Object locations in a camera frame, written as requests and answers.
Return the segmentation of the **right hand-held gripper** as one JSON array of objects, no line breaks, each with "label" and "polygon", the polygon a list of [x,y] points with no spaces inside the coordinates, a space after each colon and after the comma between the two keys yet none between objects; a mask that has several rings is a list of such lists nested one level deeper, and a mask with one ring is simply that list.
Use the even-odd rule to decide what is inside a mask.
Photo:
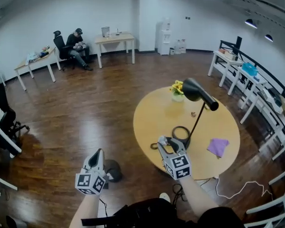
[{"label": "right hand-held gripper", "polygon": [[[169,146],[177,153],[169,151],[167,149]],[[191,176],[191,162],[181,141],[168,137],[168,144],[166,142],[157,142],[157,148],[162,156],[167,173],[174,180]]]}]

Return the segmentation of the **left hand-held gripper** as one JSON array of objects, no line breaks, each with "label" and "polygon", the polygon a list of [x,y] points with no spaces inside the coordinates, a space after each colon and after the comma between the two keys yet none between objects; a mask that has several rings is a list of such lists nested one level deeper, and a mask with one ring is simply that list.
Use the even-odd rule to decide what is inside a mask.
[{"label": "left hand-held gripper", "polygon": [[86,157],[80,173],[76,174],[75,188],[85,195],[100,195],[105,184],[104,151],[96,150]]}]

